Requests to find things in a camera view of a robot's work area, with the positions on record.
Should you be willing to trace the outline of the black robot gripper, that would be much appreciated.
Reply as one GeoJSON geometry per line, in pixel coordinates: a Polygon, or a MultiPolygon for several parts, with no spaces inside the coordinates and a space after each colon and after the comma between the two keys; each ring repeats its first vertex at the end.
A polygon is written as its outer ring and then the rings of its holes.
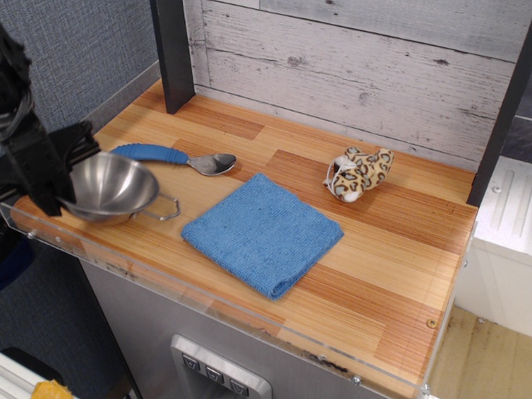
{"type": "Polygon", "coordinates": [[[90,121],[47,133],[34,112],[2,146],[1,200],[27,195],[49,216],[62,214],[61,200],[76,201],[72,168],[100,151],[90,121]]]}

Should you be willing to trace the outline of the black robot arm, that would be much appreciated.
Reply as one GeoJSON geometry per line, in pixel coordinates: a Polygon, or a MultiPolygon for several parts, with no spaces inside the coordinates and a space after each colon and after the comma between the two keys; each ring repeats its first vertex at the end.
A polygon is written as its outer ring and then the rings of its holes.
{"type": "Polygon", "coordinates": [[[100,151],[89,121],[48,133],[34,111],[24,46],[1,30],[1,199],[27,195],[45,214],[74,202],[70,173],[100,151]]]}

